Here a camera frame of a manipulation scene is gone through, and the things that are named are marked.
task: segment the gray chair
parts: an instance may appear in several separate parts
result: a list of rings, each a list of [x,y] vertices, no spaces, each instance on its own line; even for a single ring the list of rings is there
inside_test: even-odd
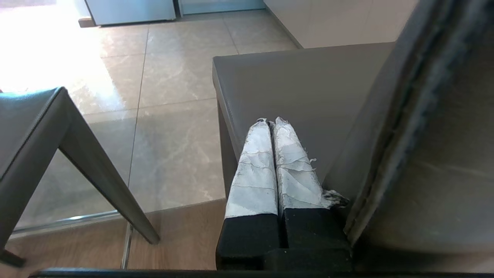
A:
[[[0,93],[0,130],[0,262],[23,265],[4,247],[57,149],[149,243],[159,242],[65,88]]]
[[[493,1],[419,2],[393,43],[215,57],[225,190],[248,127],[290,121],[357,270],[494,271]]]

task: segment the grout line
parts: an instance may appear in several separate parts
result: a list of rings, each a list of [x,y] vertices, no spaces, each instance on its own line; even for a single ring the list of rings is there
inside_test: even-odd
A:
[[[121,269],[127,269],[128,264],[128,256],[130,253],[130,245],[132,244],[132,232],[134,229],[130,223],[127,223],[127,228],[125,232],[125,241],[123,243],[123,256],[122,256],[122,264],[120,264]]]
[[[203,101],[203,100],[211,100],[211,99],[216,99],[216,97],[214,96],[214,97],[201,98],[201,99],[193,99],[193,100],[185,100],[185,101],[179,101],[179,102],[173,102],[173,103],[157,104],[157,105],[151,105],[151,106],[141,107],[140,109],[154,108],[154,107],[166,106],[166,105],[174,105],[174,104],[183,104],[183,103],[189,103],[189,102],[194,102],[194,101]]]
[[[235,41],[233,40],[233,37],[232,37],[232,33],[230,32],[230,29],[228,28],[228,25],[226,24],[226,21],[225,21],[225,17],[222,15],[221,16],[221,20],[223,21],[223,24],[225,25],[226,27],[226,31],[228,31],[228,34],[230,35],[230,38],[232,39],[232,42],[233,42],[233,46],[235,47],[235,50],[237,51],[237,54],[240,54],[239,53],[239,49],[237,48],[237,44],[235,43]]]
[[[129,112],[129,111],[133,111],[133,110],[137,111],[137,108],[124,108],[124,109],[118,109],[118,110],[100,111],[100,112],[82,114],[82,116],[85,117],[85,116],[101,115],[101,114],[107,114],[107,113]]]
[[[127,182],[127,187],[129,189],[130,189],[130,174],[132,173],[132,160],[134,159],[135,135],[137,134],[137,119],[139,116],[139,104],[141,102],[142,80],[144,79],[144,66],[146,65],[146,51],[148,49],[148,38],[149,38],[149,26],[148,26],[148,33],[146,34],[146,48],[144,49],[144,61],[142,62],[141,85],[139,87],[139,99],[137,101],[137,113],[135,116],[134,139],[132,140],[132,150],[130,153],[130,168],[128,172],[128,182]],[[133,231],[132,225],[130,223],[127,223],[126,232],[125,232],[125,242],[123,243],[122,264],[120,265],[121,269],[127,269],[128,255],[130,252],[130,245],[132,243],[132,231]]]
[[[148,55],[164,55],[164,54],[174,54],[174,53],[177,53],[177,52],[181,52],[181,53],[185,53],[185,52],[198,52],[198,51],[201,51],[203,49],[216,49],[216,48],[225,48],[225,47],[231,47],[232,45],[228,44],[228,45],[215,45],[215,46],[206,46],[206,47],[195,47],[195,46],[190,46],[190,47],[181,47],[181,48],[177,48],[177,49],[171,49],[171,50],[155,50],[153,52],[147,52],[145,55],[148,56]]]
[[[137,119],[139,118],[139,105],[141,103],[142,80],[144,79],[144,67],[146,66],[146,52],[148,50],[149,26],[146,34],[146,48],[144,49],[144,61],[142,62],[141,85],[139,86],[139,98],[137,99],[137,114],[135,115],[134,139],[132,140],[132,150],[130,153],[130,168],[128,171],[127,187],[130,189],[130,174],[132,173],[132,160],[134,159],[135,135],[137,134]]]
[[[104,56],[104,57],[99,56],[99,58],[100,59],[107,59],[107,58],[115,58],[115,57],[129,57],[129,56],[140,56],[140,55],[146,55],[146,52],[134,53],[134,54],[111,55],[111,56]]]

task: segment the beige floor tile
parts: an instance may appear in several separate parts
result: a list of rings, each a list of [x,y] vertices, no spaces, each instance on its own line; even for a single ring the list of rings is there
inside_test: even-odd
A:
[[[11,239],[5,247],[26,259],[23,268],[0,264],[2,278],[25,278],[46,268],[118,269],[124,252],[124,219]]]
[[[215,270],[225,199],[148,214],[161,237],[149,245],[133,233],[129,269]]]
[[[128,183],[137,110],[87,115],[94,134]],[[86,178],[57,151],[18,227],[114,210]]]
[[[224,198],[216,100],[142,108],[130,191],[145,212]]]
[[[223,20],[237,46],[289,40],[266,10],[229,12],[224,14]]]
[[[232,38],[220,15],[196,19],[192,17],[180,22],[150,25],[146,52],[233,46]]]
[[[148,28],[147,24],[90,28],[85,44],[101,57],[144,54]]]
[[[295,49],[297,49],[297,46],[291,41],[257,43],[257,44],[237,46],[237,50],[239,51],[239,54],[295,50]]]
[[[215,97],[212,58],[234,54],[233,46],[147,54],[139,106]]]
[[[80,61],[65,85],[82,114],[137,108],[144,55]]]

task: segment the tile floor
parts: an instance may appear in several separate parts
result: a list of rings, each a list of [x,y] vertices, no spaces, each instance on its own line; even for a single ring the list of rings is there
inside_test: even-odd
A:
[[[295,49],[270,14],[81,29],[69,10],[0,6],[0,88],[67,87],[146,212],[224,198],[211,59]],[[112,209],[57,153],[18,227]]]

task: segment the chair leg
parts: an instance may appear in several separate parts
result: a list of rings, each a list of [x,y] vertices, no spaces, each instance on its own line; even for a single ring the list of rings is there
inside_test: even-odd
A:
[[[26,260],[15,254],[10,253],[7,250],[3,250],[2,252],[0,252],[0,262],[11,265],[13,267],[21,268],[24,266]]]
[[[221,145],[221,163],[223,168],[223,181],[225,183],[225,195],[228,199],[233,177],[237,171],[238,161],[233,150],[232,140],[226,127],[225,118],[218,103],[219,139]]]
[[[71,101],[70,106],[71,125],[60,151],[149,243],[157,244],[160,237]]]

